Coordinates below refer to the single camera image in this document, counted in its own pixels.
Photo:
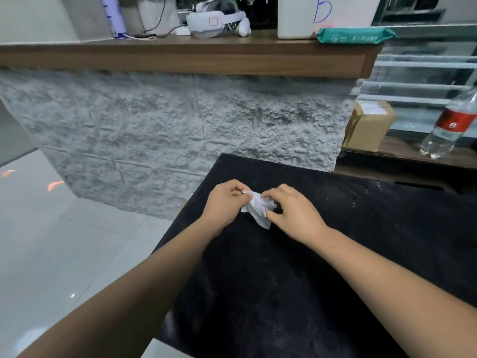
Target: green wet wipe package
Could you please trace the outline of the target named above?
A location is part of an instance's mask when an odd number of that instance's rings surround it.
[[[323,28],[316,34],[321,44],[379,44],[394,36],[388,28]]]

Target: gray faux stone panel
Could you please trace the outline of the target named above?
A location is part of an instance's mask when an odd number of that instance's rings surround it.
[[[332,171],[354,80],[0,70],[0,97],[79,197],[173,219],[220,153]]]

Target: hand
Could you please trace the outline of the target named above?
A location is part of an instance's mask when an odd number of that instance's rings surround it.
[[[313,204],[293,187],[283,184],[263,192],[262,197],[273,198],[281,204],[283,214],[266,211],[267,217],[296,241],[310,247],[330,230]]]
[[[252,201],[253,195],[243,194],[243,190],[251,191],[233,179],[215,186],[209,194],[201,219],[217,228],[217,235],[235,220],[243,206]]]

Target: black table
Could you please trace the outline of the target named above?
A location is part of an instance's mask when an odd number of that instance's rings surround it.
[[[221,155],[156,249],[230,179],[295,187],[331,228],[477,307],[477,199],[447,192]],[[406,356],[330,265],[245,213],[208,246],[158,339],[196,358]]]

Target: red bottle label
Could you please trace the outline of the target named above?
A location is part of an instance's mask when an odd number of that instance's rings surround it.
[[[477,114],[466,114],[445,109],[436,122],[436,127],[449,132],[463,133],[467,131]]]

